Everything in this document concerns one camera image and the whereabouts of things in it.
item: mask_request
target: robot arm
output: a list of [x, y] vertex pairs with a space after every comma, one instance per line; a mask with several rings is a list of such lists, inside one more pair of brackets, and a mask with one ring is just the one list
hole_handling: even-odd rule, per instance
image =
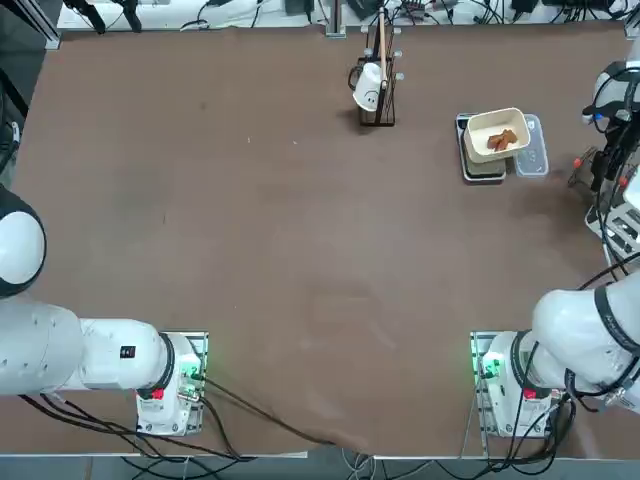
[[196, 433], [202, 359], [179, 333], [129, 319], [79, 319], [18, 295], [42, 271], [42, 222], [0, 187], [0, 395], [58, 390], [136, 390], [139, 429]]

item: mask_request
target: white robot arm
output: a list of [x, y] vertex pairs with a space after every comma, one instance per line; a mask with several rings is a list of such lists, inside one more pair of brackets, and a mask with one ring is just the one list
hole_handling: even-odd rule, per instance
[[46, 245], [33, 209], [0, 187], [0, 395], [132, 389], [138, 429], [196, 433], [202, 384], [191, 375], [204, 372], [190, 340], [136, 320], [79, 319], [18, 295], [41, 272]]
[[[640, 39], [634, 41], [626, 61], [613, 62], [600, 74], [593, 101], [583, 111], [588, 121], [606, 122], [607, 146], [591, 166], [594, 191], [613, 181], [638, 148], [638, 86]], [[620, 404], [640, 413], [640, 386], [635, 382], [640, 377], [639, 358], [640, 272], [594, 290], [549, 292], [533, 311], [532, 330], [498, 334], [479, 365], [497, 433], [512, 436], [515, 429], [517, 436], [524, 435], [541, 414], [549, 412], [554, 391], [592, 394], [602, 400], [603, 408]], [[546, 421], [543, 416], [539, 425]], [[544, 428], [529, 433], [544, 434]]]
[[[640, 413], [638, 357], [640, 272], [594, 290], [547, 293], [533, 311], [533, 328], [499, 333], [482, 358], [496, 433], [510, 437], [515, 428], [522, 436], [536, 420], [544, 426], [546, 418], [538, 417], [550, 411], [553, 391], [606, 391], [597, 396], [602, 408], [619, 404]], [[529, 433], [543, 435], [544, 428]]]

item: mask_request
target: metal bracket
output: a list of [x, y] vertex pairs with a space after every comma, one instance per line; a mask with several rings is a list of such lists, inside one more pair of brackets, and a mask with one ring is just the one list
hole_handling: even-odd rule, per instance
[[332, 0], [331, 2], [331, 12], [329, 14], [329, 23], [327, 23], [325, 29], [325, 36], [327, 38], [347, 38], [347, 29], [342, 25], [342, 2], [340, 0]]
[[45, 38], [47, 50], [57, 50], [60, 47], [60, 32], [40, 5], [35, 0], [13, 0], [13, 4], [20, 10], [22, 19]]

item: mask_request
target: black cable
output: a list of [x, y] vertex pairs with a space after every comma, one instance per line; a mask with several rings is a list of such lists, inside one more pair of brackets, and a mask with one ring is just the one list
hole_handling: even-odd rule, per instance
[[[91, 430], [94, 432], [98, 432], [98, 433], [105, 433], [107, 435], [118, 435], [118, 433], [114, 433], [106, 428], [98, 428], [95, 425], [92, 424], [86, 424], [86, 423], [82, 423], [82, 422], [78, 422], [76, 420], [72, 420], [70, 418], [66, 418], [62, 415], [56, 414], [52, 411], [50, 411], [49, 409], [47, 409], [46, 407], [40, 405], [38, 402], [36, 402], [35, 400], [33, 400], [32, 398], [26, 396], [26, 395], [20, 395], [19, 396], [22, 400], [24, 400], [26, 403], [28, 403], [29, 405], [31, 405], [33, 408], [35, 408], [36, 410], [38, 410], [39, 412], [43, 413], [44, 415], [48, 416], [49, 418], [53, 418], [54, 420], [59, 420], [63, 423], [67, 423], [69, 425], [73, 425], [76, 427], [80, 427], [80, 428], [84, 428], [85, 430]], [[124, 427], [122, 425], [119, 425], [115, 422], [105, 422], [108, 423], [109, 425], [116, 427], [118, 429], [121, 430], [120, 433], [124, 434], [124, 435], [134, 435], [138, 438], [142, 438], [142, 437], [146, 437], [146, 438], [153, 438], [155, 440], [161, 441], [161, 442], [165, 442], [165, 443], [171, 443], [172, 445], [177, 445], [179, 447], [185, 447], [185, 448], [190, 448], [192, 450], [197, 450], [200, 452], [204, 452], [204, 453], [208, 453], [210, 455], [216, 455], [218, 457], [223, 457], [223, 458], [227, 458], [229, 460], [235, 460], [232, 456], [227, 455], [226, 453], [222, 453], [222, 452], [218, 452], [216, 450], [212, 450], [210, 448], [206, 448], [206, 447], [202, 447], [200, 445], [193, 445], [191, 443], [187, 443], [187, 442], [182, 442], [180, 440], [175, 440], [174, 438], [171, 437], [163, 437], [163, 436], [158, 436], [158, 435], [152, 435], [150, 433], [146, 433], [146, 432], [137, 432], [131, 429], [128, 429], [127, 427]], [[243, 457], [242, 461], [243, 462], [248, 462], [253, 460], [253, 458], [251, 457]]]
[[619, 268], [621, 265], [626, 265], [634, 260], [636, 260], [637, 258], [640, 258], [640, 252], [636, 252], [633, 255], [629, 255], [627, 258], [625, 258], [624, 260], [611, 265], [610, 267], [605, 268], [604, 270], [601, 270], [600, 272], [596, 273], [593, 277], [591, 277], [589, 280], [587, 280], [584, 284], [582, 284], [578, 290], [584, 290], [585, 288], [587, 288], [589, 285], [591, 285], [592, 283], [596, 282], [597, 280], [601, 279], [602, 277], [604, 277], [605, 275], [607, 275], [608, 273], [611, 273], [613, 270], [615, 270], [616, 268]]
[[[118, 437], [120, 437], [123, 441], [125, 441], [126, 443], [128, 443], [129, 445], [131, 445], [131, 447], [133, 447], [133, 449], [139, 453], [141, 453], [142, 455], [146, 456], [146, 457], [151, 457], [150, 454], [148, 454], [146, 451], [144, 451], [139, 445], [137, 445], [134, 441], [130, 440], [129, 438], [126, 437], [126, 435], [124, 435], [123, 433], [119, 433], [116, 432], [111, 425], [109, 425], [107, 422], [103, 422], [95, 417], [93, 417], [92, 415], [89, 415], [87, 412], [85, 412], [84, 410], [80, 409], [80, 407], [78, 407], [77, 405], [75, 405], [73, 408], [77, 408], [80, 413], [82, 415], [78, 415], [75, 414], [73, 412], [70, 412], [68, 410], [65, 410], [62, 407], [59, 407], [58, 405], [56, 405], [55, 403], [53, 403], [53, 401], [51, 401], [51, 399], [49, 399], [49, 397], [47, 397], [47, 395], [45, 394], [40, 394], [40, 398], [42, 398], [44, 400], [44, 402], [49, 405], [49, 407], [51, 407], [53, 410], [66, 415], [68, 417], [72, 417], [72, 418], [77, 418], [80, 420], [92, 420], [93, 423], [98, 423], [99, 425], [103, 426], [104, 428], [106, 428], [107, 430], [113, 432], [115, 435], [117, 435]], [[162, 454], [155, 449], [155, 447], [153, 447], [153, 445], [149, 444], [149, 447], [152, 449], [152, 451], [154, 452], [155, 455], [157, 455], [158, 457], [162, 457]]]
[[307, 441], [313, 442], [313, 443], [317, 443], [319, 445], [335, 445], [333, 442], [331, 442], [329, 440], [324, 440], [322, 438], [314, 437], [313, 435], [309, 435], [308, 433], [305, 433], [305, 432], [303, 432], [301, 430], [298, 430], [295, 427], [292, 427], [288, 423], [280, 420], [275, 415], [271, 415], [270, 413], [267, 413], [264, 410], [256, 407], [255, 405], [253, 405], [253, 404], [249, 403], [248, 401], [246, 401], [244, 398], [240, 397], [239, 395], [233, 393], [229, 389], [223, 387], [222, 385], [214, 382], [213, 380], [211, 380], [209, 378], [202, 377], [201, 375], [198, 375], [198, 374], [192, 375], [191, 378], [193, 378], [195, 380], [200, 380], [200, 381], [204, 381], [204, 382], [208, 383], [209, 385], [211, 385], [211, 386], [217, 388], [218, 390], [220, 390], [221, 392], [223, 392], [225, 395], [233, 398], [237, 402], [241, 403], [245, 407], [247, 407], [250, 410], [252, 410], [253, 412], [257, 413], [261, 417], [263, 417], [263, 418], [275, 423], [276, 425], [278, 425], [279, 427], [281, 427], [284, 430], [288, 431], [289, 433], [293, 433], [294, 435], [296, 435], [296, 436], [298, 436], [298, 437], [300, 437], [300, 438], [302, 438], [304, 440], [307, 440]]
[[[404, 472], [404, 473], [401, 473], [401, 474], [396, 475], [396, 476], [394, 476], [394, 477], [390, 477], [388, 480], [399, 480], [400, 478], [409, 477], [409, 476], [413, 475], [414, 473], [419, 472], [420, 470], [422, 470], [423, 468], [425, 468], [425, 467], [426, 467], [428, 464], [430, 464], [430, 463], [433, 463], [433, 460], [427, 460], [426, 462], [422, 462], [420, 465], [418, 465], [417, 467], [413, 467], [413, 468], [412, 468], [411, 470], [409, 470], [408, 472]], [[387, 471], [386, 471], [386, 469], [385, 469], [385, 467], [384, 467], [384, 462], [383, 462], [383, 464], [382, 464], [382, 468], [383, 468], [383, 470], [384, 470], [385, 477], [386, 477]]]
[[253, 16], [253, 22], [251, 22], [251, 28], [256, 26], [256, 22], [258, 21], [258, 14], [260, 13], [260, 7], [262, 6], [262, 0], [256, 0], [256, 4], [258, 5], [256, 8], [256, 14]]
[[449, 23], [451, 25], [453, 25], [453, 9], [449, 10], [449, 7], [447, 7], [447, 4], [444, 3], [444, 0], [440, 0], [440, 2], [442, 3], [442, 7], [444, 8], [444, 11], [447, 12], [447, 18], [449, 19]]
[[[598, 126], [597, 119], [596, 119], [596, 110], [595, 110], [595, 109], [596, 109], [596, 104], [597, 104], [597, 102], [598, 102], [598, 98], [600, 97], [600, 95], [601, 95], [602, 91], [604, 90], [604, 88], [605, 88], [605, 87], [606, 87], [610, 82], [612, 82], [613, 80], [615, 80], [616, 78], [618, 78], [620, 75], [622, 75], [622, 74], [624, 74], [624, 73], [626, 73], [626, 72], [630, 72], [630, 71], [638, 72], [638, 71], [640, 71], [640, 68], [639, 68], [639, 67], [628, 67], [628, 68], [624, 68], [624, 69], [620, 70], [619, 72], [616, 72], [614, 75], [611, 75], [611, 76], [610, 76], [609, 78], [607, 78], [604, 82], [602, 82], [602, 85], [600, 85], [600, 87], [599, 87], [599, 88], [598, 88], [598, 90], [596, 91], [596, 94], [595, 94], [595, 95], [594, 95], [594, 97], [593, 97], [593, 102], [591, 103], [591, 106], [593, 107], [592, 121], [593, 121], [593, 125], [594, 125], [595, 129], [596, 129], [599, 133], [606, 134], [606, 130], [601, 130], [601, 129], [600, 129], [600, 127]], [[615, 154], [615, 153], [616, 153], [616, 150], [619, 148], [619, 146], [620, 146], [620, 142], [622, 141], [622, 137], [623, 137], [623, 136], [624, 136], [624, 134], [620, 134], [620, 135], [618, 135], [617, 143], [612, 147], [612, 153], [611, 153], [611, 155], [613, 155], [613, 154]], [[617, 175], [616, 175], [616, 180], [614, 181], [614, 185], [613, 185], [612, 190], [611, 190], [611, 196], [610, 196], [610, 198], [609, 198], [609, 208], [608, 208], [608, 210], [607, 210], [607, 213], [605, 214], [604, 220], [602, 219], [602, 213], [601, 213], [600, 205], [599, 205], [599, 203], [600, 203], [600, 191], [596, 192], [596, 217], [598, 218], [598, 222], [599, 222], [599, 224], [600, 224], [599, 226], [600, 226], [600, 231], [601, 231], [601, 235], [602, 235], [602, 241], [606, 244], [606, 247], [608, 248], [609, 252], [610, 252], [610, 253], [611, 253], [611, 255], [613, 256], [613, 259], [614, 259], [615, 261], [618, 261], [618, 262], [620, 262], [620, 260], [621, 260], [621, 259], [620, 259], [620, 256], [619, 256], [619, 255], [618, 255], [618, 253], [617, 253], [617, 252], [612, 248], [611, 243], [610, 243], [610, 241], [609, 241], [609, 235], [606, 233], [605, 228], [606, 228], [606, 221], [607, 221], [607, 219], [608, 219], [608, 217], [609, 217], [609, 212], [611, 211], [611, 202], [613, 201], [614, 196], [615, 196], [615, 194], [616, 194], [616, 192], [617, 192], [617, 190], [618, 190], [618, 186], [619, 186], [619, 183], [620, 183], [620, 177], [621, 177], [621, 175], [622, 175], [622, 172], [623, 172], [623, 170], [624, 170], [624, 167], [626, 166], [626, 164], [627, 164], [627, 162], [628, 162], [628, 160], [629, 160], [629, 157], [631, 156], [631, 153], [632, 153], [632, 152], [630, 152], [630, 153], [625, 157], [625, 159], [624, 159], [624, 161], [623, 161], [622, 165], [621, 165], [621, 166], [619, 167], [619, 169], [618, 169], [618, 173], [617, 173]], [[624, 268], [624, 263], [621, 265], [620, 269], [623, 271], [623, 273], [624, 273], [625, 275], [629, 275], [629, 272]]]
[[189, 26], [191, 26], [191, 25], [201, 25], [201, 24], [206, 24], [206, 23], [208, 23], [206, 20], [202, 20], [202, 19], [200, 18], [200, 16], [202, 15], [202, 12], [204, 11], [204, 9], [205, 9], [205, 8], [207, 8], [207, 7], [209, 7], [209, 6], [211, 6], [211, 5], [214, 5], [214, 3], [212, 2], [212, 0], [208, 0], [207, 2], [203, 3], [203, 4], [202, 4], [202, 6], [200, 7], [200, 10], [198, 10], [198, 15], [196, 16], [196, 19], [195, 19], [195, 20], [191, 20], [191, 21], [189, 21], [189, 22], [187, 22], [187, 23], [183, 24], [183, 25], [180, 27], [180, 30], [182, 30], [182, 29], [183, 29], [183, 28], [185, 28], [185, 27], [189, 27]]
[[560, 15], [562, 15], [564, 13], [564, 9], [567, 8], [567, 2], [565, 1], [562, 6], [560, 7], [560, 11], [558, 12], [558, 14], [553, 17], [553, 20], [551, 20], [549, 23], [555, 23], [555, 21], [560, 18]]
[[424, 12], [425, 16], [427, 18], [430, 18], [431, 20], [433, 20], [434, 22], [436, 22], [437, 25], [442, 25], [438, 19], [436, 17], [434, 17], [433, 15], [431, 15], [429, 12]]
[[213, 408], [213, 405], [211, 405], [211, 402], [209, 400], [207, 400], [206, 398], [202, 397], [200, 398], [200, 401], [202, 402], [202, 404], [207, 407], [207, 410], [209, 410], [209, 412], [211, 413], [211, 415], [213, 415], [213, 418], [216, 422], [216, 425], [218, 425], [218, 430], [220, 431], [220, 437], [222, 437], [222, 441], [224, 442], [224, 446], [227, 449], [227, 451], [236, 459], [239, 459], [242, 457], [242, 455], [240, 455], [235, 448], [233, 448], [233, 446], [231, 445], [231, 442], [229, 441], [229, 437], [227, 436], [227, 432], [224, 429], [224, 425], [222, 424], [222, 419], [220, 418], [220, 415], [218, 414], [218, 411]]
[[[529, 376], [529, 371], [531, 370], [531, 365], [533, 363], [533, 356], [538, 350], [538, 342], [533, 344], [533, 348], [531, 349], [531, 353], [529, 354], [529, 358], [527, 359], [527, 366], [524, 369], [524, 382], [527, 382], [527, 378]], [[511, 443], [509, 445], [509, 450], [507, 453], [507, 459], [511, 457], [513, 454], [513, 447], [516, 442], [516, 431], [518, 430], [518, 422], [520, 421], [520, 413], [522, 412], [522, 404], [524, 403], [524, 386], [520, 387], [520, 401], [518, 402], [518, 409], [516, 410], [516, 419], [513, 423], [513, 434], [511, 435]]]
[[[526, 379], [529, 375], [529, 372], [531, 370], [531, 365], [533, 363], [533, 357], [538, 349], [538, 342], [535, 342], [533, 344], [533, 348], [531, 349], [531, 352], [529, 354], [529, 358], [527, 360], [527, 365], [525, 367], [524, 370], [524, 378]], [[491, 463], [491, 461], [488, 461], [487, 466], [482, 469], [480, 472], [478, 472], [477, 474], [475, 474], [472, 477], [460, 477], [458, 475], [453, 474], [452, 472], [450, 472], [447, 468], [445, 468], [439, 461], [436, 460], [436, 464], [448, 475], [450, 475], [451, 477], [455, 478], [456, 480], [477, 480], [478, 478], [490, 473], [490, 472], [494, 472], [494, 473], [498, 473], [501, 472], [503, 470], [506, 470], [512, 466], [514, 466], [514, 464], [531, 464], [531, 463], [536, 463], [538, 461], [542, 461], [545, 458], [555, 458], [555, 454], [554, 452], [540, 452], [536, 455], [533, 455], [529, 458], [525, 458], [525, 459], [516, 459], [515, 455], [516, 452], [514, 452], [513, 447], [515, 445], [515, 440], [516, 440], [516, 433], [517, 433], [517, 426], [518, 426], [518, 422], [520, 421], [520, 414], [522, 412], [522, 404], [524, 402], [524, 387], [522, 387], [520, 389], [520, 400], [518, 402], [518, 409], [516, 411], [516, 418], [514, 421], [514, 426], [513, 426], [513, 433], [511, 435], [511, 442], [509, 445], [509, 450], [507, 451], [507, 455], [505, 456], [504, 461], [501, 462], [497, 462], [497, 466], [493, 465]], [[531, 430], [527, 430], [527, 433], [525, 433], [525, 436], [528, 435], [530, 433]]]
[[[125, 460], [124, 457], [120, 457], [120, 459], [122, 461], [124, 461], [127, 465], [131, 465], [134, 468], [138, 468], [137, 465], [133, 464], [133, 463], [129, 463], [128, 460]], [[151, 471], [151, 469], [153, 467], [155, 467], [156, 465], [162, 463], [162, 459], [158, 459], [153, 461], [151, 464], [149, 464], [148, 466], [146, 466], [145, 468], [140, 468], [140, 471], [138, 471], [138, 473], [136, 473], [133, 477], [131, 477], [131, 480], [137, 480], [138, 478], [140, 478], [141, 476], [145, 475], [146, 473], [150, 473], [151, 475], [154, 474], [154, 472]]]
[[401, 8], [404, 7], [404, 11], [407, 13], [407, 17], [409, 17], [409, 20], [411, 20], [411, 23], [413, 24], [413, 26], [416, 26], [416, 19], [413, 18], [413, 14], [411, 13], [411, 10], [409, 9], [409, 6], [407, 5], [407, 2], [405, 2], [405, 0], [401, 0], [400, 1], [400, 6], [396, 8], [395, 13], [391, 16], [392, 21], [394, 18], [396, 18], [397, 12], [400, 11]]
[[[142, 475], [145, 474], [150, 474], [153, 475], [154, 477], [157, 478], [164, 478], [166, 480], [197, 480], [198, 478], [205, 478], [205, 477], [209, 477], [212, 476], [214, 478], [220, 478], [217, 474], [220, 472], [223, 472], [225, 470], [227, 470], [228, 468], [233, 467], [234, 465], [236, 465], [238, 463], [237, 460], [232, 461], [231, 463], [224, 465], [223, 467], [220, 467], [218, 469], [212, 470], [209, 467], [207, 467], [206, 465], [204, 465], [202, 462], [199, 462], [198, 460], [194, 459], [194, 458], [190, 458], [189, 462], [193, 463], [195, 465], [197, 465], [198, 467], [200, 467], [202, 470], [204, 470], [206, 473], [200, 474], [200, 475], [189, 475], [186, 477], [177, 477], [177, 476], [171, 476], [171, 475], [164, 475], [162, 473], [157, 473], [157, 472], [153, 472], [151, 469], [153, 467], [155, 467], [156, 465], [158, 465], [159, 463], [165, 461], [163, 459], [157, 460], [155, 462], [153, 462], [152, 464], [146, 466], [146, 467], [141, 467], [140, 465], [136, 465], [135, 463], [131, 462], [129, 459], [127, 459], [126, 457], [120, 457], [122, 459], [122, 461], [124, 463], [126, 463], [127, 465], [135, 468], [136, 470], [138, 470], [138, 473], [136, 474], [135, 477], [133, 477], [131, 480], [134, 480], [136, 478], [139, 478]], [[185, 461], [184, 458], [182, 458], [182, 460], [179, 460], [180, 463], [183, 463]]]
[[486, 10], [490, 11], [493, 14], [493, 17], [496, 19], [496, 22], [498, 23], [504, 23], [504, 21], [500, 21], [500, 15], [498, 15], [498, 12], [496, 12], [490, 5], [487, 5], [485, 3], [481, 3], [478, 2], [477, 0], [469, 0], [471, 3], [475, 3], [476, 5], [480, 5], [481, 7], [485, 8]]

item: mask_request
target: white mug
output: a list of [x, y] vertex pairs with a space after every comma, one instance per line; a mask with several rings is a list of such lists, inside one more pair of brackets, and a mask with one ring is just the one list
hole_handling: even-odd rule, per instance
[[367, 112], [376, 111], [381, 83], [382, 70], [380, 65], [372, 62], [365, 63], [353, 92], [353, 99], [360, 108]]

